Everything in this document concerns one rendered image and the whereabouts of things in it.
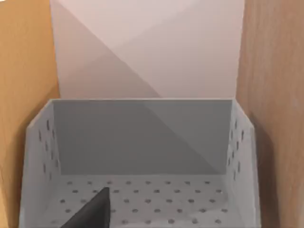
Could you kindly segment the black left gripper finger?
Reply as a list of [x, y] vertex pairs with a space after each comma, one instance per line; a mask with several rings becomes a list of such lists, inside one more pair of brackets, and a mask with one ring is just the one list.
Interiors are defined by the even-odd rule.
[[104, 187], [60, 228], [110, 228], [110, 221], [110, 189]]

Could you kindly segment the grey pierced drawer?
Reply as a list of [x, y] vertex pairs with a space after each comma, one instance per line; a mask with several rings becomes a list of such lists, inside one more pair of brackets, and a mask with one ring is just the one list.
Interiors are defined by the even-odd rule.
[[18, 228], [109, 187], [110, 228], [261, 228], [255, 128], [234, 99], [52, 99], [26, 130]]

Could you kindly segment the wooden cupboard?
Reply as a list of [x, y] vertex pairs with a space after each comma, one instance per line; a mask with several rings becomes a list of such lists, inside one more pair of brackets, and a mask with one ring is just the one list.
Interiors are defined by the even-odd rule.
[[[59, 96], [52, 41], [47, 0], [0, 6], [0, 228], [18, 228], [26, 126]], [[245, 0], [239, 63], [263, 228], [304, 228], [304, 0]]]

